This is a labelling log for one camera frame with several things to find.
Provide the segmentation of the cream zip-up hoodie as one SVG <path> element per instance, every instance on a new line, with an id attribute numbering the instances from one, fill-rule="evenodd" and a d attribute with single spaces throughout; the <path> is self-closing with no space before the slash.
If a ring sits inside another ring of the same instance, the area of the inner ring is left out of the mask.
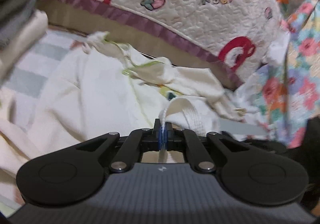
<path id="1" fill-rule="evenodd" d="M 110 131 L 122 135 L 156 118 L 197 134 L 241 121 L 246 103 L 224 89 L 207 68 L 177 67 L 148 59 L 127 43 L 98 32 L 67 49 L 71 40 L 47 34 L 27 59 L 45 63 L 49 76 L 15 68 L 1 90 L 1 172 L 16 176 L 29 160 Z"/>

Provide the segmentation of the floral quilted blanket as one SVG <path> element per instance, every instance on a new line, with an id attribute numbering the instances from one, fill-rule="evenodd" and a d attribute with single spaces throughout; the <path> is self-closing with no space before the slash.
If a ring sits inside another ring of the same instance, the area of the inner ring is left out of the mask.
<path id="1" fill-rule="evenodd" d="M 236 139 L 274 140 L 288 148 L 301 145 L 307 122 L 319 116 L 319 0 L 305 0 L 288 20 L 284 46 L 234 93 L 245 109 L 244 121 L 261 132 Z"/>

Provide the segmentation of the white quilted bear bedspread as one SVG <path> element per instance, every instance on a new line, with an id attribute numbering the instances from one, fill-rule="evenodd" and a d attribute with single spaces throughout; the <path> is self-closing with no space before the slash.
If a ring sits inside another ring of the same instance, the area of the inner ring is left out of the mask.
<path id="1" fill-rule="evenodd" d="M 282 33 L 276 0 L 41 0 L 49 22 L 208 68 L 235 89 L 261 65 Z"/>

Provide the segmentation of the checkered play mat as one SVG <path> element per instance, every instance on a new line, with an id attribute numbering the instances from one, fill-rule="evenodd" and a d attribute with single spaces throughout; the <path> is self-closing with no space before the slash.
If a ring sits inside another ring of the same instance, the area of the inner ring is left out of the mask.
<path id="1" fill-rule="evenodd" d="M 9 121 L 27 132 L 46 81 L 60 62 L 85 35 L 49 29 L 14 63 L 1 82 L 1 90 L 13 95 Z"/>

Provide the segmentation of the white folded garment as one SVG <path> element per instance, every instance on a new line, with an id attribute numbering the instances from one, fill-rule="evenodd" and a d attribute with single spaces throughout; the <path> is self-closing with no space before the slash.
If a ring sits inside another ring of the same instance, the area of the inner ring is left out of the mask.
<path id="1" fill-rule="evenodd" d="M 45 34 L 48 17 L 44 11 L 36 10 L 31 19 L 18 32 L 7 47 L 1 50 L 1 81 L 18 58 Z"/>

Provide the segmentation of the grey folded garment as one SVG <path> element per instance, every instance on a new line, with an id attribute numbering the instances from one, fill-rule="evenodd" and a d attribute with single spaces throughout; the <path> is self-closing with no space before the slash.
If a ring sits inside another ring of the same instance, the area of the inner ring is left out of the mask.
<path id="1" fill-rule="evenodd" d="M 37 0 L 6 0 L 1 3 L 1 50 L 15 37 L 35 11 Z"/>

